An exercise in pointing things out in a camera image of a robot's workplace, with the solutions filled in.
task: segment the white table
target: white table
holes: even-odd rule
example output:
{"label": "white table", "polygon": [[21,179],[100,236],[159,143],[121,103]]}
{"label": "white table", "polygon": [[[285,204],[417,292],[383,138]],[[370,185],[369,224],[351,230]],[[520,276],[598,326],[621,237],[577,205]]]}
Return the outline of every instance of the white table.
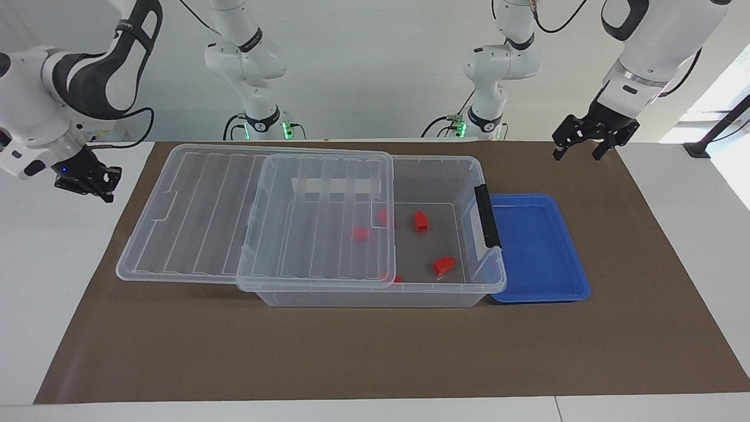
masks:
{"label": "white table", "polygon": [[[98,152],[124,168],[112,205],[0,175],[0,420],[750,420],[750,393],[30,406],[151,147]],[[679,145],[620,155],[750,373],[750,211]]]}

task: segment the black box handle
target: black box handle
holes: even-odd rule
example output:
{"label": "black box handle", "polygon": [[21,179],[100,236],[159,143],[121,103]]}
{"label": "black box handle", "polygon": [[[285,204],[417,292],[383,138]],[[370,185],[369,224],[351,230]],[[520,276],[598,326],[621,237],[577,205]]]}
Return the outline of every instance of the black box handle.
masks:
{"label": "black box handle", "polygon": [[500,235],[497,233],[497,224],[495,224],[495,215],[492,212],[492,200],[486,184],[474,188],[476,196],[476,206],[479,210],[479,220],[481,221],[481,231],[484,235],[484,244],[488,248],[500,245]]}

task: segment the blue plastic tray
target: blue plastic tray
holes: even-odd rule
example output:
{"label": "blue plastic tray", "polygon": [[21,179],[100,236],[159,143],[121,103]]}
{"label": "blue plastic tray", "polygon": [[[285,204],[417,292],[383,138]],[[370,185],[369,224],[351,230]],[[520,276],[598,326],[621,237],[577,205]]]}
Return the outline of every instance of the blue plastic tray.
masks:
{"label": "blue plastic tray", "polygon": [[546,194],[495,194],[508,287],[502,303],[572,302],[591,293],[557,202]]}

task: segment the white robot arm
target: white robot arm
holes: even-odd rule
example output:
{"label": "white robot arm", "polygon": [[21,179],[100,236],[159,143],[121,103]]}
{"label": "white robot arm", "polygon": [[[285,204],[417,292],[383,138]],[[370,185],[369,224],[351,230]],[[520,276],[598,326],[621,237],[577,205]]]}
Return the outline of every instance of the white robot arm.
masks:
{"label": "white robot arm", "polygon": [[497,11],[496,27],[505,35],[503,45],[474,49],[463,71],[476,88],[474,104],[462,110],[465,136],[494,139],[508,94],[504,80],[532,77],[542,66],[542,53],[534,44],[534,19],[528,0],[504,0]]}
{"label": "white robot arm", "polygon": [[628,143],[638,114],[651,104],[693,56],[728,12],[731,0],[607,0],[601,22],[625,49],[604,78],[584,118],[568,115],[552,135],[554,158],[586,140],[602,140],[594,149],[601,159]]}
{"label": "white robot arm", "polygon": [[284,113],[266,80],[282,77],[287,62],[281,48],[251,19],[247,0],[210,0],[211,18],[223,41],[205,49],[205,65],[237,92],[252,140],[290,137]]}
{"label": "white robot arm", "polygon": [[121,12],[105,53],[69,53],[35,47],[0,53],[0,167],[20,179],[45,168],[55,186],[113,202],[122,169],[100,163],[79,130],[65,117],[71,107],[93,119],[118,119],[136,100],[161,27],[158,0],[110,0]]}

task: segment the brown mat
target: brown mat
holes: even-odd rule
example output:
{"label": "brown mat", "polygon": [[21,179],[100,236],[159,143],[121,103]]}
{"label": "brown mat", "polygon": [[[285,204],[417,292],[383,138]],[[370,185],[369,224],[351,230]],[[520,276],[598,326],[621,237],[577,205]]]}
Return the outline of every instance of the brown mat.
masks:
{"label": "brown mat", "polygon": [[273,309],[231,285],[115,275],[174,146],[154,147],[36,403],[750,390],[615,153],[594,162],[590,148],[574,148],[558,163],[549,143],[335,144],[473,155],[491,192],[552,195],[591,298],[472,309]]}

